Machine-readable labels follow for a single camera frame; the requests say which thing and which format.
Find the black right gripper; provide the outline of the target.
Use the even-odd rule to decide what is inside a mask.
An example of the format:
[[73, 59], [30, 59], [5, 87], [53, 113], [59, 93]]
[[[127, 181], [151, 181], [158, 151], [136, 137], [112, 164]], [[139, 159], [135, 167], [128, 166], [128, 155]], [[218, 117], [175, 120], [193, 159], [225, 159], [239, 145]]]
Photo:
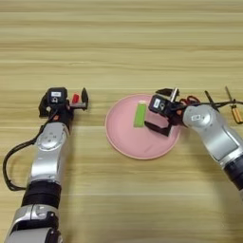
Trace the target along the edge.
[[156, 91], [156, 94], [164, 98], [163, 117], [167, 119], [166, 127], [159, 127], [149, 121], [145, 121], [144, 125], [163, 136], [169, 137], [173, 126], [183, 125], [184, 110], [189, 105], [188, 99], [180, 99], [177, 102], [179, 90], [177, 88], [163, 88]]

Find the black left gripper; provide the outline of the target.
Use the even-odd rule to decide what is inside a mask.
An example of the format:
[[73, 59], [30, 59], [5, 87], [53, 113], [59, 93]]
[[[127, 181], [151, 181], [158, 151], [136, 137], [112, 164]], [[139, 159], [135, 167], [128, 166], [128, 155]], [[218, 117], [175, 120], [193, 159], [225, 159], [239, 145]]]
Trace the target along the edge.
[[74, 110], [88, 108], [88, 94], [85, 87], [82, 90], [81, 103], [48, 104], [47, 94], [45, 94], [39, 104], [39, 117], [46, 118], [47, 122], [60, 122], [70, 129], [74, 119]]

